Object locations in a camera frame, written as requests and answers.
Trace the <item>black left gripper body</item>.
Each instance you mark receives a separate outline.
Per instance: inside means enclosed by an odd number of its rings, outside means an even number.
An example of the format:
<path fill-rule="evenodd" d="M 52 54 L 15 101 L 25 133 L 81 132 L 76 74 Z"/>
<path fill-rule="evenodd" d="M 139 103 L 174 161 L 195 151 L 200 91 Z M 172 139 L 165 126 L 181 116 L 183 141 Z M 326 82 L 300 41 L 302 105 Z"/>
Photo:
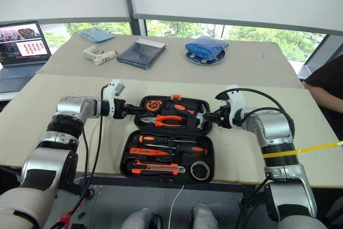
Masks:
<path fill-rule="evenodd" d="M 123 99 L 114 99 L 114 119 L 124 119 L 130 115 L 130 107 Z"/>

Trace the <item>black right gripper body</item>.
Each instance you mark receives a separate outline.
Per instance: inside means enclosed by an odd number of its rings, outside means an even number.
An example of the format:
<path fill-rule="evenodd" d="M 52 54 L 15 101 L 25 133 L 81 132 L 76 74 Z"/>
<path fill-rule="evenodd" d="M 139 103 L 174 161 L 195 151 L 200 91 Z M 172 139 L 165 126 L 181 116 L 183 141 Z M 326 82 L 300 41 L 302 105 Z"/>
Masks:
<path fill-rule="evenodd" d="M 215 122 L 219 127 L 231 129 L 232 125 L 229 121 L 229 117 L 231 114 L 231 106 L 230 104 L 225 104 L 219 107 L 215 112 L 216 119 Z"/>

